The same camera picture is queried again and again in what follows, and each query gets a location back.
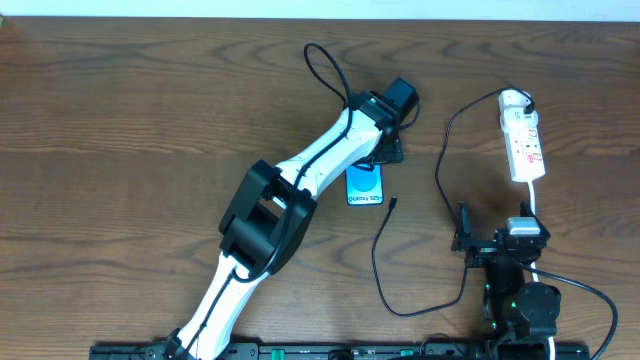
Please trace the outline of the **blue screen smartphone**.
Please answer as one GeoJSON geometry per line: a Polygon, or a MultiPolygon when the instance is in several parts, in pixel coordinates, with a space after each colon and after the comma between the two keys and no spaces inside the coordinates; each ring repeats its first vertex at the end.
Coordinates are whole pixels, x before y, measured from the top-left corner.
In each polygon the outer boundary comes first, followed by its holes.
{"type": "Polygon", "coordinates": [[[345,171],[346,200],[350,206],[374,206],[384,202],[380,165],[363,169],[350,166],[345,171]]]}

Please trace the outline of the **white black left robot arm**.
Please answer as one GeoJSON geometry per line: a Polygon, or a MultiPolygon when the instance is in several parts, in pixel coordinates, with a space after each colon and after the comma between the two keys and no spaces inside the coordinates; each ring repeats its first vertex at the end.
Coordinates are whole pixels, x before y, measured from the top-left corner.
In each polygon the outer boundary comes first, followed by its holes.
{"type": "Polygon", "coordinates": [[[348,167],[386,160],[419,95],[402,78],[381,94],[352,95],[337,121],[296,156],[250,167],[225,211],[214,278],[191,320],[167,339],[168,359],[215,359],[258,285],[299,248],[321,193],[348,167]]]}

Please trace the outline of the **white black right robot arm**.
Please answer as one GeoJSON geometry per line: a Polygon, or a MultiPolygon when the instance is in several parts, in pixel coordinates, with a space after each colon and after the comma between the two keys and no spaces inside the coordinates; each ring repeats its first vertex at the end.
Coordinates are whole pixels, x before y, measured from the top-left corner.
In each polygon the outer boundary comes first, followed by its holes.
{"type": "Polygon", "coordinates": [[[467,268],[485,273],[483,307],[495,334],[485,340],[488,359],[548,359],[556,335],[561,294],[551,285],[527,281],[525,271],[538,260],[550,233],[523,202],[520,214],[506,220],[490,240],[474,237],[469,212],[459,204],[453,251],[465,253],[467,268]]]}

